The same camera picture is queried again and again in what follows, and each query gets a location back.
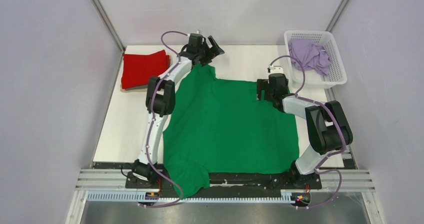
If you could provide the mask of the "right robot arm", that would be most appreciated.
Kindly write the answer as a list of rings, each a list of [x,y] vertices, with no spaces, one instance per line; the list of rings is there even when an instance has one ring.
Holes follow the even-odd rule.
[[[287,172],[290,184],[301,188],[329,157],[345,151],[353,142],[342,105],[338,101],[322,103],[291,93],[288,79],[282,73],[270,74],[256,83],[257,100],[271,102],[280,112],[306,121],[309,146]]]

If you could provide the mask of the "green t-shirt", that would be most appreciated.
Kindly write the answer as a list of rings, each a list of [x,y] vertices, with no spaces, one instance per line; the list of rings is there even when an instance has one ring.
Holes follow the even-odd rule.
[[[163,132],[164,167],[183,198],[208,188],[211,173],[282,173],[300,155],[293,115],[257,100],[255,82],[215,72],[195,66],[180,82]]]

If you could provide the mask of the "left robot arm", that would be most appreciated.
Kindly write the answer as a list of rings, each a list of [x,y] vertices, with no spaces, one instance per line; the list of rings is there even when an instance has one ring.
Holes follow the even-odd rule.
[[[176,106],[176,85],[196,65],[206,66],[225,53],[213,36],[199,33],[187,35],[188,43],[176,55],[176,62],[157,77],[151,77],[146,93],[145,105],[148,111],[148,125],[142,149],[127,174],[127,180],[138,182],[144,187],[152,187],[157,182],[155,170],[158,159],[158,146],[165,123]]]

